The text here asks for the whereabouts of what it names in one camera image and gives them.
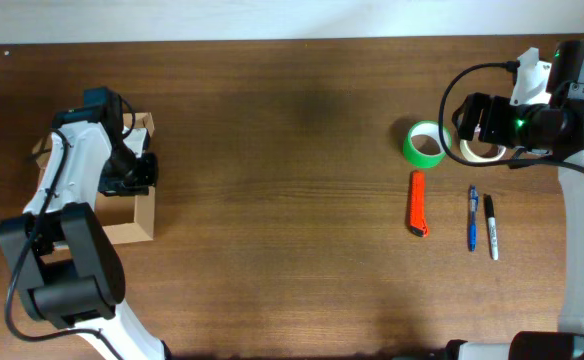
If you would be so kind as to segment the brown cardboard box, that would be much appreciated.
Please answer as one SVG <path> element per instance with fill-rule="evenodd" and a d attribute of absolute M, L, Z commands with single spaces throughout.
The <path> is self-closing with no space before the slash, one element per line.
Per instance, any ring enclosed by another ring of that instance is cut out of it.
<path fill-rule="evenodd" d="M 137 158 L 147 151 L 155 126 L 151 113 L 135 113 L 136 122 L 131 135 L 123 140 Z M 70 143 L 70 152 L 47 212 L 61 210 L 71 201 L 87 202 L 112 244 L 152 241 L 154 238 L 155 187 L 148 195 L 104 196 L 98 189 L 97 175 L 105 165 L 105 131 L 96 125 L 71 125 L 63 130 Z M 24 214 L 38 215 L 45 197 L 45 188 L 51 185 L 60 164 L 61 139 L 47 135 L 35 145 L 32 154 L 39 166 L 38 186 L 35 195 L 23 210 Z"/>

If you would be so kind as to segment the blue pen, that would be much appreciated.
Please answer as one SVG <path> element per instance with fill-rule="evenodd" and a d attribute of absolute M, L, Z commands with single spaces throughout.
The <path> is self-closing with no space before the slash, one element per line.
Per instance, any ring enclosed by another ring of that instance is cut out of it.
<path fill-rule="evenodd" d="M 468 249 L 474 252 L 476 249 L 476 216 L 478 211 L 478 192 L 474 185 L 471 185 L 468 192 L 469 200 L 469 221 L 468 221 Z"/>

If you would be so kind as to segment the cream masking tape roll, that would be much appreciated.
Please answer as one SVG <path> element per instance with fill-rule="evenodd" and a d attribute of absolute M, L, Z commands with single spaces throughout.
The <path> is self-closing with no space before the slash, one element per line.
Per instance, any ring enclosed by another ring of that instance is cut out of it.
<path fill-rule="evenodd" d="M 460 141 L 462 156 L 469 162 L 486 163 L 501 160 L 506 148 L 501 145 L 484 144 L 478 141 Z"/>

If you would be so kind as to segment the green tape roll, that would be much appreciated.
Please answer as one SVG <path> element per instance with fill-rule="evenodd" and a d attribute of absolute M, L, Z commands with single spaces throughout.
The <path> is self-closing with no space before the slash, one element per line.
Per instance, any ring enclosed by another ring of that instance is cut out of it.
<path fill-rule="evenodd" d="M 403 155 L 411 165 L 429 169 L 442 162 L 446 156 L 443 145 L 450 144 L 451 135 L 446 128 L 433 121 L 421 121 L 409 129 L 403 142 Z"/>

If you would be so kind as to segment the orange utility knife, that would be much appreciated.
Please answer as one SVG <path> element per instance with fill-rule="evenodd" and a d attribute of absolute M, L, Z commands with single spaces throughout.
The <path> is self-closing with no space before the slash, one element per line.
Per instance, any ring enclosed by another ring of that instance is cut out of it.
<path fill-rule="evenodd" d="M 408 228 L 418 237 L 427 237 L 429 227 L 425 215 L 425 174 L 415 170 L 410 175 L 408 199 Z"/>

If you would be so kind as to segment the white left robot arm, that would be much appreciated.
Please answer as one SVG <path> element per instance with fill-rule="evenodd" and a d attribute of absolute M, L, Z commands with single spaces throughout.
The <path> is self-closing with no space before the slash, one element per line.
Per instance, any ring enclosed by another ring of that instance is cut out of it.
<path fill-rule="evenodd" d="M 48 162 L 22 214 L 0 222 L 10 269 L 3 309 L 17 339 L 45 342 L 78 335 L 105 359 L 169 359 L 128 305 L 122 262 L 95 213 L 98 195 L 146 195 L 158 160 L 143 140 L 126 140 L 129 103 L 107 88 L 87 89 L 83 104 L 60 111 L 50 128 Z"/>

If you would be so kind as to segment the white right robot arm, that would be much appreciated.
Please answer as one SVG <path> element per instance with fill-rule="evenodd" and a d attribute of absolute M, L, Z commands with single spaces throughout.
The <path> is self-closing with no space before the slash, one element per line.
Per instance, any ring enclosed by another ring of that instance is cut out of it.
<path fill-rule="evenodd" d="M 511 169 L 552 166 L 566 214 L 566 285 L 554 332 L 521 331 L 508 343 L 450 341 L 446 359 L 584 359 L 584 40 L 556 46 L 551 62 L 535 48 L 498 63 L 514 74 L 508 98 L 473 93 L 451 121 L 463 140 L 514 150 Z"/>

